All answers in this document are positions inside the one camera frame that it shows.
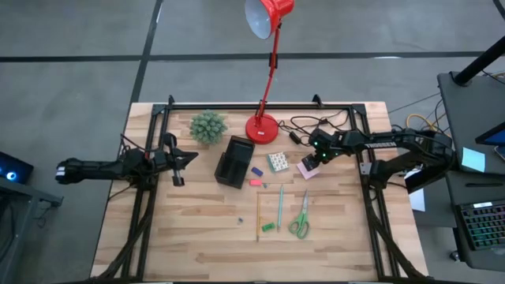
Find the red desk lamp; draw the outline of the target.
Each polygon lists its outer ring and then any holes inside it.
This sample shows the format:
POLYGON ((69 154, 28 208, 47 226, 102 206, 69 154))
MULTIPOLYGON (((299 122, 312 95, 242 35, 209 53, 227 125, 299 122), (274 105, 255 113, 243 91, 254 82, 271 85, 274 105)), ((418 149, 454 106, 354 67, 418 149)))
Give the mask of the red desk lamp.
POLYGON ((278 68, 278 47, 282 19, 291 13, 295 0, 245 0, 245 18, 259 39, 269 39, 274 36, 272 52, 269 54, 269 73, 263 98, 256 113, 248 119, 245 125, 247 137, 255 144, 269 144, 279 134, 278 122, 270 114, 266 114, 267 98, 271 84, 278 68))

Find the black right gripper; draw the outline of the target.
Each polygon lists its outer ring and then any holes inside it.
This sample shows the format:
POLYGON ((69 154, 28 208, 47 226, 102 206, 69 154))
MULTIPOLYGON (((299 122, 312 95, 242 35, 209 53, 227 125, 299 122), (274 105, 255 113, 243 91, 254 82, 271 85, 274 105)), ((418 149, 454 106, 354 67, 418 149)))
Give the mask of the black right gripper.
POLYGON ((315 154, 309 154, 302 159, 307 171, 315 170, 317 163, 329 163, 341 153, 341 148, 335 145, 336 138, 322 129, 314 129, 309 136, 309 144, 314 147, 315 154))

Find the grey green marker pen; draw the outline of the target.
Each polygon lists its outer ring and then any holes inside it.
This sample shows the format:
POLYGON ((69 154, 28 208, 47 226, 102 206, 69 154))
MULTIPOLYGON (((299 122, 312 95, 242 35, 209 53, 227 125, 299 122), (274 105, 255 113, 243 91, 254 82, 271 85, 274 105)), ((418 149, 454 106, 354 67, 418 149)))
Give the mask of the grey green marker pen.
POLYGON ((284 187, 283 185, 280 186, 279 189, 279 207, 278 207, 278 218, 277 218, 277 232, 280 231, 281 226, 282 226, 282 206, 283 206, 283 193, 284 193, 284 187))

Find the green handled scissors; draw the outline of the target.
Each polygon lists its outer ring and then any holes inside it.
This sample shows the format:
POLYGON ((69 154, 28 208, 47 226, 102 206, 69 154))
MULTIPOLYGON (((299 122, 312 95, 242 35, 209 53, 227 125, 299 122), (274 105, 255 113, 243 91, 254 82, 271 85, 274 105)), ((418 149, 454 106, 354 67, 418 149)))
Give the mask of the green handled scissors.
POLYGON ((305 239, 309 233, 308 221, 309 193, 305 191, 301 211, 299 215, 289 224, 288 230, 299 239, 305 239))

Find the white paper sheet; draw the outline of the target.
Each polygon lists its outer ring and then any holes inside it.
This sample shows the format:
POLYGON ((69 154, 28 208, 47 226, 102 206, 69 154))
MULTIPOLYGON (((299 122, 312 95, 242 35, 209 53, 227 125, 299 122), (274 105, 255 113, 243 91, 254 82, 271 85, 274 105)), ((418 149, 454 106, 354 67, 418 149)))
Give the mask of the white paper sheet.
POLYGON ((423 189, 418 189, 409 194, 410 206, 413 211, 425 212, 425 193, 423 189))

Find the laptop with blue screen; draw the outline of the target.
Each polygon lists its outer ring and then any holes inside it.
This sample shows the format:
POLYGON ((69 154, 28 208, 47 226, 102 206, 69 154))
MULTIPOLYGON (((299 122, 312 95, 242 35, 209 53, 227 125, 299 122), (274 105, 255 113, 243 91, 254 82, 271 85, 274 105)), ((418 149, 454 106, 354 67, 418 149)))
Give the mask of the laptop with blue screen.
POLYGON ((475 138, 476 144, 505 146, 505 121, 475 138))

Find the white green patterned box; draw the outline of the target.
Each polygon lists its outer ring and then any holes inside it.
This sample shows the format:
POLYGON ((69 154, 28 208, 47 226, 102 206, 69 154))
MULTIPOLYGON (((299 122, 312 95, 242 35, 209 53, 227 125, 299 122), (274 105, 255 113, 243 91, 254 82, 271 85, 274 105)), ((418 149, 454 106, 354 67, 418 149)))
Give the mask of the white green patterned box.
POLYGON ((274 173, 287 170, 289 168, 289 162, 284 152, 268 154, 267 161, 271 171, 274 173))

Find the black side table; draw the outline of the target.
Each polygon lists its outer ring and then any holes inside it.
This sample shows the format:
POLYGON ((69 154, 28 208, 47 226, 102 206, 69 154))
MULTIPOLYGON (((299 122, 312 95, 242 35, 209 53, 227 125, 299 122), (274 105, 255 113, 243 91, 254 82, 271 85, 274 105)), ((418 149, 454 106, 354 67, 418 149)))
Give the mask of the black side table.
POLYGON ((0 177, 0 284, 13 283, 39 204, 60 207, 62 201, 62 196, 0 177))

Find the green artificial succulent plant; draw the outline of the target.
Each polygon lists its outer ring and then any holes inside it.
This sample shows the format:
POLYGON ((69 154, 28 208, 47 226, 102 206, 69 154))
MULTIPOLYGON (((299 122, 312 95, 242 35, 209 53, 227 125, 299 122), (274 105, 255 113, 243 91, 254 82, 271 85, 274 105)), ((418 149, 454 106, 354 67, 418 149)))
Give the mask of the green artificial succulent plant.
POLYGON ((224 117, 212 110, 194 116, 190 124, 190 135, 200 144, 217 144, 226 131, 224 117))

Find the computer case blue light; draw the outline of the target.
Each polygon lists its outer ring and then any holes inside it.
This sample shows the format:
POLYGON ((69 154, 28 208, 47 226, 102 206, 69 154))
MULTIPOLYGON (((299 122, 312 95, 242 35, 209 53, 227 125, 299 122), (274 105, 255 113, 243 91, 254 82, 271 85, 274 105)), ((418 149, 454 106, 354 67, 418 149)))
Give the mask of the computer case blue light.
POLYGON ((25 185, 34 166, 0 151, 0 178, 25 185))

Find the light blue sticky note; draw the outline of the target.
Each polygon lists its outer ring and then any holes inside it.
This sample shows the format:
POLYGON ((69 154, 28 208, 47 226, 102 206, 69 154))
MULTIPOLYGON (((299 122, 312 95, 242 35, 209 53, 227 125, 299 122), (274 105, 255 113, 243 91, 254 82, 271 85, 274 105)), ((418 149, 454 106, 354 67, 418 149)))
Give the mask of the light blue sticky note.
POLYGON ((469 148, 463 148, 461 164, 471 170, 484 173, 486 167, 486 156, 482 152, 474 151, 469 148))

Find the black pole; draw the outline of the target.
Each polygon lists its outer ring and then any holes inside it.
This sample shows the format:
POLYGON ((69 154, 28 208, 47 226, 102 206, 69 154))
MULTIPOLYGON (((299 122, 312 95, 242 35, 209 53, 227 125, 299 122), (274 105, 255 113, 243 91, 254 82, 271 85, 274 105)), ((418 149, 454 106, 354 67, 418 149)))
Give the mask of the black pole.
POLYGON ((489 47, 483 54, 472 61, 463 71, 452 73, 453 81, 459 86, 466 86, 479 72, 505 54, 505 35, 489 47))

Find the pink sticky note pad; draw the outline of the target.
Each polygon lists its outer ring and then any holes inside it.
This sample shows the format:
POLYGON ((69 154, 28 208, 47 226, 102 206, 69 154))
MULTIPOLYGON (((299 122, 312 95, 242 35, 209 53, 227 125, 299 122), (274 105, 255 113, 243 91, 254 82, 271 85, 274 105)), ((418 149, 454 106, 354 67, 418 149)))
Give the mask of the pink sticky note pad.
POLYGON ((303 162, 298 163, 297 168, 305 180, 315 177, 320 172, 318 168, 307 170, 303 162))

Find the black mesh desk organizer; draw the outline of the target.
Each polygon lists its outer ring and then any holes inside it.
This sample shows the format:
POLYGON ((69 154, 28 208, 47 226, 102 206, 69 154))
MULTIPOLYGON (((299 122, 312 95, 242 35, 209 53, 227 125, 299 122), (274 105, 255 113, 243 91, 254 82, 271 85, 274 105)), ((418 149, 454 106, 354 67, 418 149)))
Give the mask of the black mesh desk organizer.
POLYGON ((251 140, 232 136, 216 167, 215 180, 219 184, 241 189, 254 148, 251 140))

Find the backlit computer keyboard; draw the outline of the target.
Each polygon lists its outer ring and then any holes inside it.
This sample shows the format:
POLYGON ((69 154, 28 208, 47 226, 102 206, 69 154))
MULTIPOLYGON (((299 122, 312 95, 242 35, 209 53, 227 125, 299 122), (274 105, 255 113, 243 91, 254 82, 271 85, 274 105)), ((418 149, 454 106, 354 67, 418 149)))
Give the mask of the backlit computer keyboard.
POLYGON ((461 204, 457 212, 472 250, 505 248, 505 200, 461 204))

